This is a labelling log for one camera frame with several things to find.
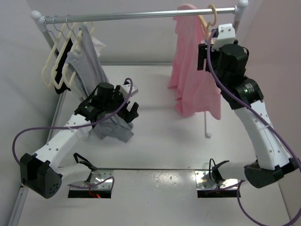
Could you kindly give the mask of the pink t shirt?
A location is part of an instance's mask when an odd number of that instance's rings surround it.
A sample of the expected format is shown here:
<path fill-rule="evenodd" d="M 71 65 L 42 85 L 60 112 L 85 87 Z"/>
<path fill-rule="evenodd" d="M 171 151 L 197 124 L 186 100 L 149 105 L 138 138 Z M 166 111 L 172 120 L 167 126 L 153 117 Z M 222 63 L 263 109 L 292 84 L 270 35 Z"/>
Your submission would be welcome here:
<path fill-rule="evenodd" d="M 198 46 L 205 44 L 209 32 L 202 16 L 174 16 L 177 44 L 168 87 L 175 90 L 175 111 L 183 118 L 209 112 L 221 119 L 221 90 L 211 73 L 199 71 Z"/>

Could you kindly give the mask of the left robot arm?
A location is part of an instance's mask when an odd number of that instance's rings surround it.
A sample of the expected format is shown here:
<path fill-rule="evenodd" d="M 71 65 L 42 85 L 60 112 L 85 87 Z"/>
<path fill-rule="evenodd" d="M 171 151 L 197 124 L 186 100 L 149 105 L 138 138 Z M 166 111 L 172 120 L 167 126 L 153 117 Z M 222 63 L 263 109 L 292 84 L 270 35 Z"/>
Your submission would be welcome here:
<path fill-rule="evenodd" d="M 130 78 L 124 84 L 114 86 L 101 82 L 79 104 L 66 125 L 57 127 L 58 133 L 33 154 L 24 154 L 20 161 L 21 182 L 42 197 L 53 197 L 61 185 L 91 190 L 106 180 L 99 176 L 97 167 L 78 153 L 74 153 L 75 165 L 61 168 L 65 155 L 76 143 L 88 137 L 91 131 L 100 138 L 116 138 L 124 143 L 134 135 L 132 121 L 139 114 L 139 105 L 129 99 L 138 92 Z"/>

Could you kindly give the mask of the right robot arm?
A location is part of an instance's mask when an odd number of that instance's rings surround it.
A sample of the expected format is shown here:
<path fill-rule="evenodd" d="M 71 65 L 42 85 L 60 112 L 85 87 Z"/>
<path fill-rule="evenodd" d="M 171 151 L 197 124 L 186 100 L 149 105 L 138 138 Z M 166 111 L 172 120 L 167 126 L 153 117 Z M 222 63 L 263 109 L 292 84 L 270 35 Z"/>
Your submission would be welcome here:
<path fill-rule="evenodd" d="M 235 178 L 262 188 L 297 170 L 298 159 L 287 152 L 273 132 L 258 83 L 245 76 L 248 57 L 248 49 L 236 42 L 218 50 L 213 45 L 198 46 L 198 70 L 213 73 L 222 97 L 243 123 L 256 157 L 249 164 L 222 161 L 213 166 L 211 176 L 216 183 Z"/>

